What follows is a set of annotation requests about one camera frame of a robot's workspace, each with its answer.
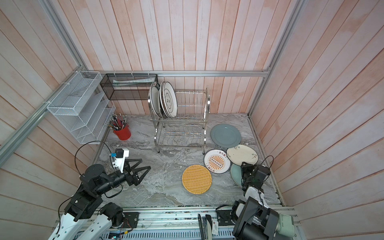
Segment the cream floral plate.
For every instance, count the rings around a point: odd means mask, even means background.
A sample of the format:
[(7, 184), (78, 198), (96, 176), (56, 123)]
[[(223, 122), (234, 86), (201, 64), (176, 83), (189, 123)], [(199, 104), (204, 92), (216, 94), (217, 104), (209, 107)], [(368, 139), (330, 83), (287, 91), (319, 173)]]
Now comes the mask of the cream floral plate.
[(238, 166), (241, 166), (243, 162), (254, 165), (259, 160), (257, 152), (245, 145), (227, 149), (227, 156), (233, 164)]

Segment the steel two-tier dish rack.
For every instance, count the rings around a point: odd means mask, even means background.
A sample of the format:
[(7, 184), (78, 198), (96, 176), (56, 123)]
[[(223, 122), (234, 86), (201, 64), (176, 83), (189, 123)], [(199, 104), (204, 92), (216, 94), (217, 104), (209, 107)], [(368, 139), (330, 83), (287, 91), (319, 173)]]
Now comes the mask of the steel two-tier dish rack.
[(161, 118), (155, 112), (154, 93), (148, 94), (150, 120), (155, 134), (154, 143), (158, 153), (163, 149), (200, 149), (206, 153), (207, 123), (210, 113), (211, 98), (208, 91), (176, 91), (178, 114), (175, 118)]

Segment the large orange sunburst plate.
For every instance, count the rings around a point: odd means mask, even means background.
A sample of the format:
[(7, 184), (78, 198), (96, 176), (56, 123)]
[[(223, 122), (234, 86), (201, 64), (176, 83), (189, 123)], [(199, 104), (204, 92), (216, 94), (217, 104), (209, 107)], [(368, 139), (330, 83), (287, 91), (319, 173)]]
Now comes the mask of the large orange sunburst plate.
[(168, 118), (168, 115), (166, 113), (166, 108), (165, 108), (165, 105), (164, 105), (164, 97), (163, 97), (163, 89), (164, 89), (164, 85), (165, 85), (166, 82), (162, 82), (161, 83), (161, 86), (160, 86), (160, 93), (159, 93), (159, 99), (160, 99), (160, 106), (161, 106), (161, 111), (162, 111), (162, 116), (163, 116), (163, 119), (167, 119)]

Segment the white plate green characters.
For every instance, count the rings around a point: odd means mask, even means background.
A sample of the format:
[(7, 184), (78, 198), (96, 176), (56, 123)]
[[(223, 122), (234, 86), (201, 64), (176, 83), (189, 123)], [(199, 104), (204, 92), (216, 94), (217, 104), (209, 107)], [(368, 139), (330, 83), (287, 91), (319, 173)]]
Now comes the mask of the white plate green characters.
[(168, 118), (175, 118), (178, 112), (178, 103), (175, 90), (169, 82), (164, 85), (163, 97)]

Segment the green rim white plate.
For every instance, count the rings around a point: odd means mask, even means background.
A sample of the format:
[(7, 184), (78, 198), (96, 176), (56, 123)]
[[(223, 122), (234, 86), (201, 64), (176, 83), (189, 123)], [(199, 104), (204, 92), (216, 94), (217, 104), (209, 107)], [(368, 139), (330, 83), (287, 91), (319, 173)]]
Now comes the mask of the green rim white plate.
[(158, 118), (163, 118), (162, 108), (160, 106), (160, 84), (158, 82), (153, 82), (149, 91), (150, 97), (150, 106), (154, 111), (154, 114)]

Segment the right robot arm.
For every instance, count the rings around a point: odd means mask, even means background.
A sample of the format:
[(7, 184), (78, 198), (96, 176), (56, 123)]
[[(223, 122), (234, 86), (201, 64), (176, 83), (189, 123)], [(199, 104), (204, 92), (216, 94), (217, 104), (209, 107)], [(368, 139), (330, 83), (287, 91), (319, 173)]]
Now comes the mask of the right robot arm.
[(241, 173), (245, 200), (238, 200), (233, 206), (233, 236), (237, 240), (272, 240), (279, 214), (266, 203), (262, 188), (271, 171), (264, 165), (243, 162)]

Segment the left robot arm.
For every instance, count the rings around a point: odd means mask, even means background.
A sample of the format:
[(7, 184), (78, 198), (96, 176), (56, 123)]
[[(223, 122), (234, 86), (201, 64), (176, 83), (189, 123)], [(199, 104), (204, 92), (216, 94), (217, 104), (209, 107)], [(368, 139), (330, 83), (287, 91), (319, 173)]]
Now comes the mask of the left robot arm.
[[(80, 175), (81, 185), (76, 193), (67, 199), (64, 213), (59, 215), (59, 223), (50, 240), (72, 240), (102, 204), (102, 195), (121, 187), (124, 182), (138, 186), (151, 170), (150, 166), (140, 167), (142, 159), (125, 160), (123, 170), (107, 174), (101, 164), (88, 167)], [(97, 240), (110, 228), (121, 229), (124, 225), (133, 226), (123, 213), (123, 208), (108, 203), (98, 212), (96, 219), (81, 233), (79, 240)]]

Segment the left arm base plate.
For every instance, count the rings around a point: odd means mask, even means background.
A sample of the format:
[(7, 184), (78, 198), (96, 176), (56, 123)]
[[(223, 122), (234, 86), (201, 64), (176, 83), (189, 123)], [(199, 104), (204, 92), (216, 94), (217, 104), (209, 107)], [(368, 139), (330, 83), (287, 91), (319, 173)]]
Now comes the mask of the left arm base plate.
[(104, 212), (99, 214), (97, 217), (97, 224), (100, 223), (98, 220), (100, 217), (104, 222), (110, 224), (110, 227), (113, 229), (117, 228), (130, 228), (134, 229), (138, 225), (139, 212), (117, 212), (117, 213), (107, 213)]

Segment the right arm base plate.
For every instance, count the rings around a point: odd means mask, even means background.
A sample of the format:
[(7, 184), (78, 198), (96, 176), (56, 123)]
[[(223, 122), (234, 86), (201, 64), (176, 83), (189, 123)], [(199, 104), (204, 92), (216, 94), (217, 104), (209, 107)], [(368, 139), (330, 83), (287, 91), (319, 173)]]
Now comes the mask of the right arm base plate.
[(224, 227), (224, 226), (234, 226), (235, 222), (232, 219), (231, 215), (232, 211), (231, 210), (217, 210), (217, 219), (219, 222), (219, 226)]

